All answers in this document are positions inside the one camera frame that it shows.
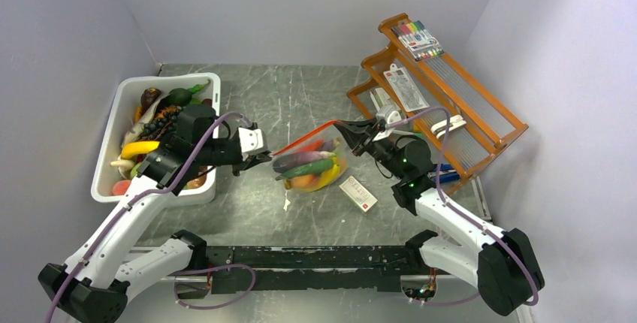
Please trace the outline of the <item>purple eggplant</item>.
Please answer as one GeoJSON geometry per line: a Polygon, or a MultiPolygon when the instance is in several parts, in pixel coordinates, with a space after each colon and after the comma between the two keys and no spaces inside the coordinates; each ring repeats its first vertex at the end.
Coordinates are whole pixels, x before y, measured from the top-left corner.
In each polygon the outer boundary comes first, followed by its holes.
{"type": "Polygon", "coordinates": [[[294,152],[292,154],[276,158],[273,161],[273,171],[276,173],[284,173],[300,165],[304,165],[324,158],[331,158],[335,155],[335,152],[329,151],[294,152]]]}

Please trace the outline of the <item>clear zip bag orange zipper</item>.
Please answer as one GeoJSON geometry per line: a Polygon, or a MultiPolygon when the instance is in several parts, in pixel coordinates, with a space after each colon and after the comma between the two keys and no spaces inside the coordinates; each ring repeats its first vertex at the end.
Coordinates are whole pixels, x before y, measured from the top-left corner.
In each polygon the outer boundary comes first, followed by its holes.
{"type": "Polygon", "coordinates": [[[347,170],[347,144],[334,119],[273,154],[274,180],[285,190],[315,192],[336,182],[347,170]]]}

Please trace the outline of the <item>green cucumber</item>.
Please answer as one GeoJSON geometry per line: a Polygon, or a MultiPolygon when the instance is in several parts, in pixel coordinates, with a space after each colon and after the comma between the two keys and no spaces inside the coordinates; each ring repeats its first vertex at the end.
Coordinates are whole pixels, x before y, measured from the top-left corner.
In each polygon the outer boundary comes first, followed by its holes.
{"type": "Polygon", "coordinates": [[[290,180],[295,177],[301,177],[301,176],[312,175],[312,174],[320,174],[323,171],[330,170],[333,166],[334,166],[334,160],[332,158],[324,158],[321,160],[312,161],[310,163],[292,168],[284,173],[281,173],[277,177],[277,179],[290,180]]]}

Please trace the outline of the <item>yellow banana bunch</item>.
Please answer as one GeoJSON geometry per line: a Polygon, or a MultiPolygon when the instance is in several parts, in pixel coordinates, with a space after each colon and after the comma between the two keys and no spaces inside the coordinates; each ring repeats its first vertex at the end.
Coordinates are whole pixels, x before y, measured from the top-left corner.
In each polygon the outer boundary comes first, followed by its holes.
{"type": "Polygon", "coordinates": [[[332,168],[320,173],[308,186],[302,188],[304,192],[315,192],[323,189],[337,180],[346,170],[347,161],[345,158],[336,158],[332,168]]]}

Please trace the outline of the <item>orange fruit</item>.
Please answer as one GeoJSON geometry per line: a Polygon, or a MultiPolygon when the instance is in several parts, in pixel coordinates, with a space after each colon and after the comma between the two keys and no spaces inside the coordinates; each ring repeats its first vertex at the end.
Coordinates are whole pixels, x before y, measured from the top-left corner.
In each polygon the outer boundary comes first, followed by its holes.
{"type": "Polygon", "coordinates": [[[309,189],[315,185],[318,177],[315,174],[306,174],[303,176],[292,177],[289,180],[291,189],[309,189]]]}

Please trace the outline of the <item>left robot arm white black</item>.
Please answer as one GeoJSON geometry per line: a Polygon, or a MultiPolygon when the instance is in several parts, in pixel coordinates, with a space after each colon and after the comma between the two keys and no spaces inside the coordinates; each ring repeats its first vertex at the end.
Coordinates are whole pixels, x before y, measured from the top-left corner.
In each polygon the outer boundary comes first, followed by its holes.
{"type": "Polygon", "coordinates": [[[235,174],[270,158],[265,133],[238,112],[206,105],[185,108],[176,128],[150,150],[131,185],[93,235],[38,280],[57,309],[81,322],[114,322],[127,303],[172,273],[196,275],[209,266],[205,240],[185,230],[132,261],[125,256],[149,223],[173,203],[201,167],[230,165],[235,174]]]}

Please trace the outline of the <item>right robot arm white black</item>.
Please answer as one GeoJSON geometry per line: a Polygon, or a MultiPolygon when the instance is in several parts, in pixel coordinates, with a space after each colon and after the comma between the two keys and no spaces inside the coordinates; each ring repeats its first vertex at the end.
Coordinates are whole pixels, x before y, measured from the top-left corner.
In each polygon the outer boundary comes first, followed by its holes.
{"type": "Polygon", "coordinates": [[[413,237],[405,254],[413,273],[432,267],[462,279],[499,315],[538,303],[545,280],[529,237],[480,219],[447,196],[428,176],[434,164],[427,142],[414,137],[399,144],[384,135],[385,123],[377,118],[334,126],[353,155],[368,154],[397,178],[391,190],[400,207],[451,238],[432,231],[413,237]]]}

